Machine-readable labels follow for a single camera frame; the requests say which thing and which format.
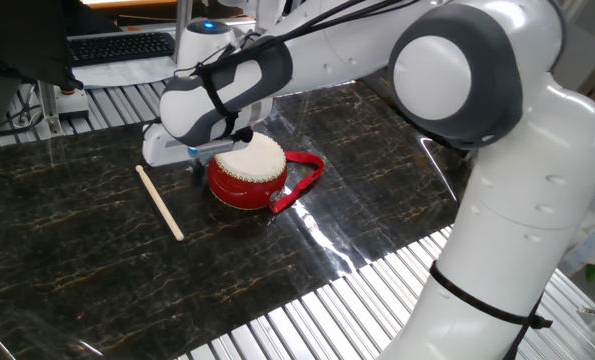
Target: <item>wooden stick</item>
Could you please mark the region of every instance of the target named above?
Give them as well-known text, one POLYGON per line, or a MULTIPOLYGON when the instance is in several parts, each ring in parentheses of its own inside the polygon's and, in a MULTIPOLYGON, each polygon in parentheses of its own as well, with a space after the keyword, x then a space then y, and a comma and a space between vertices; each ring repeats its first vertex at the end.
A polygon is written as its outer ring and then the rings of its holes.
POLYGON ((144 168, 141 165, 137 165, 135 167, 135 170, 137 170, 137 172, 139 173, 141 181, 143 181, 144 185, 146 185, 146 190, 148 190, 148 193, 150 193, 150 196, 153 198, 153 201, 155 202, 155 205, 157 205, 159 212, 164 217, 164 220, 166 220, 166 224, 168 224, 170 231, 172 231, 173 235, 175 235, 175 239, 177 239, 177 241, 184 240, 184 234, 179 229, 179 226, 177 226, 177 222, 175 222, 173 216, 170 215, 170 211, 168 211, 166 204, 164 204, 164 201, 161 199, 161 196, 159 196, 159 193, 157 192, 155 185, 153 185, 148 175, 144 172, 144 168))

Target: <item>drum head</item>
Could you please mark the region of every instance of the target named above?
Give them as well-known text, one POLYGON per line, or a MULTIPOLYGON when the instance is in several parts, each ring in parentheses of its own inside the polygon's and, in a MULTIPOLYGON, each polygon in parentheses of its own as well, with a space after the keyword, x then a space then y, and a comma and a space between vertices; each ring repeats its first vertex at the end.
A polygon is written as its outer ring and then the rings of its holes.
POLYGON ((253 135, 246 148, 216 155, 215 162, 233 178, 253 183, 275 180, 286 168, 282 148, 260 133, 253 135))

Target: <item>keyboard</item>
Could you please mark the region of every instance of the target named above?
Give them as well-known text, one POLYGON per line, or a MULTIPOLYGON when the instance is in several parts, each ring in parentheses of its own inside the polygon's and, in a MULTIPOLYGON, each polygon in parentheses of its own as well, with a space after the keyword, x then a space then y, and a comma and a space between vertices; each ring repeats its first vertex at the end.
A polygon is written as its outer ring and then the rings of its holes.
POLYGON ((168 33, 151 32, 69 39, 72 66, 170 56, 175 40, 168 33))

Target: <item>table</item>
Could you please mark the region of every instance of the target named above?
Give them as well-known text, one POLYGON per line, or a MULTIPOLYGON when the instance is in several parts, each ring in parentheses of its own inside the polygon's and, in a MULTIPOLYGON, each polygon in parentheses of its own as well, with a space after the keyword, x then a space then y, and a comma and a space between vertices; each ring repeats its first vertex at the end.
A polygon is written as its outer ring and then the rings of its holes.
POLYGON ((134 171, 142 118, 91 101, 95 123, 127 125, 0 149, 0 339, 17 359, 179 356, 450 224, 467 172, 361 83, 286 96, 255 130, 324 158, 317 185, 273 216, 228 208, 187 166, 147 169, 176 242, 134 171))

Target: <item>drum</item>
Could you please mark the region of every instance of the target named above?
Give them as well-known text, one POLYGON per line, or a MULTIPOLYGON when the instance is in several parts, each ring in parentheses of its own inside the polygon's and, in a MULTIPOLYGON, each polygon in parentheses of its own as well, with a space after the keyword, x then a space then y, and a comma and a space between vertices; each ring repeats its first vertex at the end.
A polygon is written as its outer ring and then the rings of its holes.
POLYGON ((232 207, 256 210, 270 206, 279 213, 317 180, 323 169, 324 162, 319 157, 284 152, 268 136, 254 133, 246 148, 215 155, 208 164, 208 185, 218 199, 232 207), (283 196, 289 161, 314 164, 317 170, 283 196))

